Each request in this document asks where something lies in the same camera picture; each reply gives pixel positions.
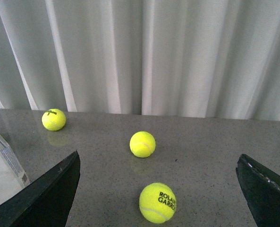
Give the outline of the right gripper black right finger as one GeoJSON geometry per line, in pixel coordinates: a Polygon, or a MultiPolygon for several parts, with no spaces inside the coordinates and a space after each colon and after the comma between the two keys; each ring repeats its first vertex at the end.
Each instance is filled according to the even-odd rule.
{"type": "Polygon", "coordinates": [[[254,221],[259,227],[280,227],[280,175],[242,154],[236,174],[254,221]]]}

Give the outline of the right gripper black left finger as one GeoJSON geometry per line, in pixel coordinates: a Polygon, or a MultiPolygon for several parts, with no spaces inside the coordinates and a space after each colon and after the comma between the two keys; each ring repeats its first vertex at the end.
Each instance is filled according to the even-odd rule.
{"type": "Polygon", "coordinates": [[[75,151],[0,205],[0,227],[64,227],[79,179],[75,151]]]}

